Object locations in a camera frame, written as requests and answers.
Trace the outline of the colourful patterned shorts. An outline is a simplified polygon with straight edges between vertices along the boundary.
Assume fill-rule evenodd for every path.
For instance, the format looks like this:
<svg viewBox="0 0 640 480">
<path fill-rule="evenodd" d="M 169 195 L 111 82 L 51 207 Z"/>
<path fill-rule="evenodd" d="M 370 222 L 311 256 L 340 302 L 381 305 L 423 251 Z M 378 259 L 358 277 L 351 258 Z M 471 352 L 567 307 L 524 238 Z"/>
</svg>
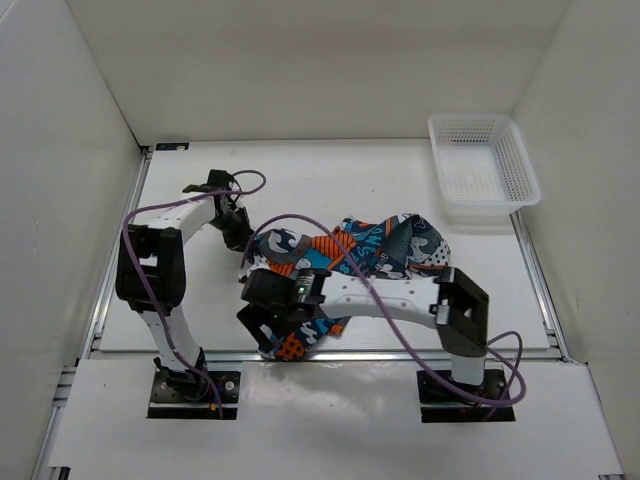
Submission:
<svg viewBox="0 0 640 480">
<path fill-rule="evenodd" d="M 256 234 L 245 251 L 249 266 L 241 277 L 268 269 L 295 279 L 302 269 L 315 268 L 352 276 L 353 260 L 367 277 L 406 280 L 434 277 L 449 265 L 451 249 L 425 218 L 414 213 L 391 216 L 380 223 L 345 218 L 330 235 L 309 236 L 286 228 Z M 301 360 L 325 337 L 339 337 L 351 318 L 315 317 L 287 327 L 277 337 L 271 360 Z"/>
</svg>

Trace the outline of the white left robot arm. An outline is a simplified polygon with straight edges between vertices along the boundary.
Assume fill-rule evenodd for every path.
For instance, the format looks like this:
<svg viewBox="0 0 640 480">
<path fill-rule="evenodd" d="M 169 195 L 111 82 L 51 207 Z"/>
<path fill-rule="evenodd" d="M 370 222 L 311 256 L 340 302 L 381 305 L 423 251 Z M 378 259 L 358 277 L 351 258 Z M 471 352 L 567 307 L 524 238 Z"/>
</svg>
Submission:
<svg viewBox="0 0 640 480">
<path fill-rule="evenodd" d="M 204 183 L 185 187 L 180 199 L 138 208 L 121 227 L 116 295 L 149 329 L 163 381 L 190 401 L 215 396 L 218 388 L 181 307 L 187 286 L 184 247 L 209 225 L 222 234 L 228 250 L 245 249 L 253 230 L 240 198 L 257 190 L 240 187 L 237 177 L 243 173 L 213 169 Z"/>
</svg>

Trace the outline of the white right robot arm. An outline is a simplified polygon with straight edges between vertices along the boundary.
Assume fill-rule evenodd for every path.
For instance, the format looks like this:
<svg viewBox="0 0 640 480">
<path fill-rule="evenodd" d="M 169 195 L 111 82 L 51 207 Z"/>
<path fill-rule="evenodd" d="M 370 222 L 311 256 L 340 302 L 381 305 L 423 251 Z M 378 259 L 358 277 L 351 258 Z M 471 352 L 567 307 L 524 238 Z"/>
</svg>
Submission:
<svg viewBox="0 0 640 480">
<path fill-rule="evenodd" d="M 470 400 L 486 384 L 489 296 L 457 268 L 419 279 L 367 281 L 322 269 L 288 278 L 268 269 L 253 271 L 237 318 L 266 357 L 300 360 L 346 317 L 386 318 L 437 332 L 451 358 L 449 387 Z"/>
</svg>

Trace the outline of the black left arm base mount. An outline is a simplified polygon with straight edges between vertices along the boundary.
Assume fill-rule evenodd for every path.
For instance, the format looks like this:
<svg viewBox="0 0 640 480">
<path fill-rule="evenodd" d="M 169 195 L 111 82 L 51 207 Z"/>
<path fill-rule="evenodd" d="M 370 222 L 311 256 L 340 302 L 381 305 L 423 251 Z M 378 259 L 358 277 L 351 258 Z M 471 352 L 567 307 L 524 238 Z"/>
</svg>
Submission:
<svg viewBox="0 0 640 480">
<path fill-rule="evenodd" d="M 187 372 L 187 382 L 172 379 L 166 369 L 156 369 L 147 417 L 163 420 L 235 420 L 241 387 L 240 370 L 210 370 L 220 400 L 209 384 Z"/>
</svg>

